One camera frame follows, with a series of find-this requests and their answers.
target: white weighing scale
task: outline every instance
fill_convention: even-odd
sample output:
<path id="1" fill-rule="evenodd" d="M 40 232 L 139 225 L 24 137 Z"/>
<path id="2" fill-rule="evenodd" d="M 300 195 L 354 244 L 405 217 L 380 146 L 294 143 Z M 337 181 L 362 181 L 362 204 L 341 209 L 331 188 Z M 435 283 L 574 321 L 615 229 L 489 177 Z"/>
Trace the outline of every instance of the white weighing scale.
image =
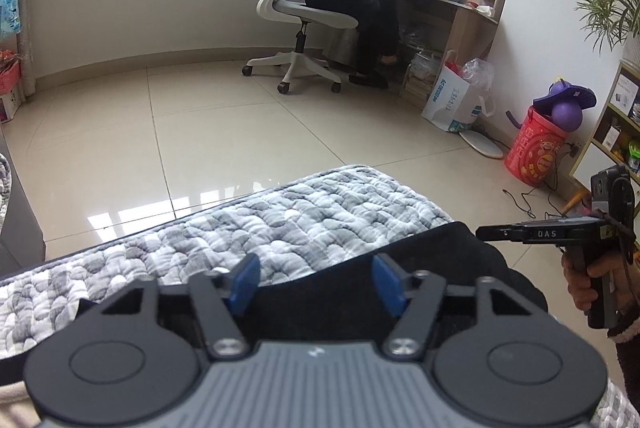
<path id="1" fill-rule="evenodd" d="M 478 134 L 478 132 L 463 130 L 460 132 L 460 137 L 464 139 L 471 148 L 485 157 L 490 157 L 491 159 L 502 159 L 504 157 L 504 152 L 500 150 L 497 144 L 488 137 Z"/>

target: plant pot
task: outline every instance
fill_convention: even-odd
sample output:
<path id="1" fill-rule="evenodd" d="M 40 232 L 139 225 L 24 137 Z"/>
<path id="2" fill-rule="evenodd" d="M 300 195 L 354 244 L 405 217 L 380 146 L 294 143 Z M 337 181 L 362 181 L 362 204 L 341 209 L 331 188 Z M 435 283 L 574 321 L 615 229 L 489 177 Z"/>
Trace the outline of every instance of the plant pot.
<path id="1" fill-rule="evenodd" d="M 626 36 L 622 59 L 640 69 L 640 34 L 635 38 L 631 33 Z"/>

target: electrical outlet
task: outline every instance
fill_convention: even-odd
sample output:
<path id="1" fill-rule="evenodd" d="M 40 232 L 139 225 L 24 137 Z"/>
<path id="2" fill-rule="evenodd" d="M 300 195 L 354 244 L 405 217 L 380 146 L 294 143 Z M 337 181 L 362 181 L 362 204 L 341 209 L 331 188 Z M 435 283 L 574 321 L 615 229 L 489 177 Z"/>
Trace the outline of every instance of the electrical outlet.
<path id="1" fill-rule="evenodd" d="M 571 150 L 569 150 L 569 157 L 576 157 L 584 146 L 581 141 L 574 141 L 567 144 L 571 147 Z"/>

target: green plant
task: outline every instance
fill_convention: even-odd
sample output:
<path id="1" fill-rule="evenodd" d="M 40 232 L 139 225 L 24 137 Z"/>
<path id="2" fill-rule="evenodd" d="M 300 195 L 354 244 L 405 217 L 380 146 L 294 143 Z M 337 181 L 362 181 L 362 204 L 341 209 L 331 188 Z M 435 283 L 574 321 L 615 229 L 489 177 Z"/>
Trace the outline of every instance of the green plant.
<path id="1" fill-rule="evenodd" d="M 589 31 L 585 40 L 596 36 L 593 49 L 607 39 L 613 50 L 631 33 L 635 38 L 640 33 L 640 0 L 578 0 L 576 10 L 586 11 L 580 21 L 586 21 L 582 29 Z"/>

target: tiled floor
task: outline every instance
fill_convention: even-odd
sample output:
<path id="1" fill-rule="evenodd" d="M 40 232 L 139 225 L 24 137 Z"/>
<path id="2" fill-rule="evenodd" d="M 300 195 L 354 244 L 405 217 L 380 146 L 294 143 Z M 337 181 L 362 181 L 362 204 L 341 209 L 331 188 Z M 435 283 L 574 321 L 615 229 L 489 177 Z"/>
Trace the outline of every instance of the tiled floor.
<path id="1" fill-rule="evenodd" d="M 36 94 L 2 126 L 54 258 L 344 164 L 368 164 L 474 230 L 527 220 L 505 188 L 529 188 L 386 92 L 317 77 L 276 86 L 278 68 L 217 62 L 127 72 Z M 534 212 L 552 211 L 546 193 Z M 500 244 L 551 312 L 594 344 L 622 383 L 615 348 L 571 302 L 550 247 Z"/>

